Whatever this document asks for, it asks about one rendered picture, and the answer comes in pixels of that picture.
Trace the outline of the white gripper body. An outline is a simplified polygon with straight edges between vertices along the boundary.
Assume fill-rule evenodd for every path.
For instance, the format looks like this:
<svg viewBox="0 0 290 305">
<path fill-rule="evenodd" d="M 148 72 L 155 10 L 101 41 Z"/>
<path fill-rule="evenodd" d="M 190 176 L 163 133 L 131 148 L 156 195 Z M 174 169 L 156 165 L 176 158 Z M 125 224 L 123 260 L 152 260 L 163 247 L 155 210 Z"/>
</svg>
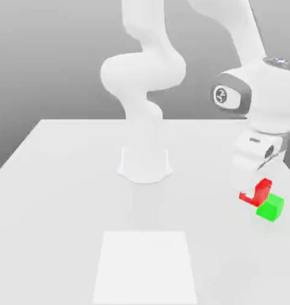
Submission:
<svg viewBox="0 0 290 305">
<path fill-rule="evenodd" d="M 231 164 L 231 183 L 233 185 L 255 185 L 260 181 L 260 166 L 263 160 L 234 153 Z"/>
</svg>

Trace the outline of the small red cube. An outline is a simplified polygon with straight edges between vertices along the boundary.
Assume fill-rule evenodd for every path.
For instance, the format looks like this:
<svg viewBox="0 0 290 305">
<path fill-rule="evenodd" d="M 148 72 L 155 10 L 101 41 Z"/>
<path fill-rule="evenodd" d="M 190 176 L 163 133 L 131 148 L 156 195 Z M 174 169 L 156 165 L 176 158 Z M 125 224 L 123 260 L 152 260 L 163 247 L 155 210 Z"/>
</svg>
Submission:
<svg viewBox="0 0 290 305">
<path fill-rule="evenodd" d="M 246 193 L 239 193 L 239 199 L 255 207 L 261 206 L 269 196 L 272 181 L 270 179 L 262 179 L 256 186 L 254 196 L 248 197 Z"/>
</svg>

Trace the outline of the small green cube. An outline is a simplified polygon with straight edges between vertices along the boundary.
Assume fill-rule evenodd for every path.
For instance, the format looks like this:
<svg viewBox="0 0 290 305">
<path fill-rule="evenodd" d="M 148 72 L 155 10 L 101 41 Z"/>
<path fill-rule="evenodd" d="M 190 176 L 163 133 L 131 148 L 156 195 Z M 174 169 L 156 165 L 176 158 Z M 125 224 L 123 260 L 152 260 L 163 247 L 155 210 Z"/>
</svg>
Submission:
<svg viewBox="0 0 290 305">
<path fill-rule="evenodd" d="M 264 203 L 257 208 L 256 214 L 266 220 L 274 222 L 282 214 L 284 205 L 284 198 L 270 193 Z"/>
</svg>

